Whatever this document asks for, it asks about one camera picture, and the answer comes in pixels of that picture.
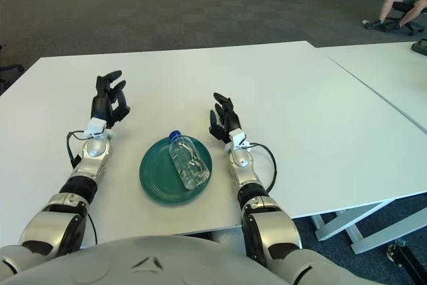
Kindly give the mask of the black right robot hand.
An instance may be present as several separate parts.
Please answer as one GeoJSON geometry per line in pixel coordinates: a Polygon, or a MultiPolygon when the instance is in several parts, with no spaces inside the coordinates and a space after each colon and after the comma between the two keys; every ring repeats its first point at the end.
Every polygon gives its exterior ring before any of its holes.
{"type": "Polygon", "coordinates": [[[251,145],[246,140],[246,133],[242,130],[232,100],[219,93],[214,93],[213,97],[216,104],[215,111],[209,113],[209,133],[224,142],[227,150],[250,151],[251,145]]]}

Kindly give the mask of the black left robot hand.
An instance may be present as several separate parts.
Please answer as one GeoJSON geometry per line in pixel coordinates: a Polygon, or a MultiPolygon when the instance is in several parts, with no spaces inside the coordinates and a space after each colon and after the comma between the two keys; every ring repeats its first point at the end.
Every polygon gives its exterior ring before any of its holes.
{"type": "Polygon", "coordinates": [[[100,136],[106,129],[111,129],[114,124],[121,121],[130,112],[123,88],[126,81],[122,80],[114,87],[111,84],[119,79],[122,71],[113,71],[96,80],[97,94],[91,104],[91,119],[84,131],[85,137],[100,136]]]}

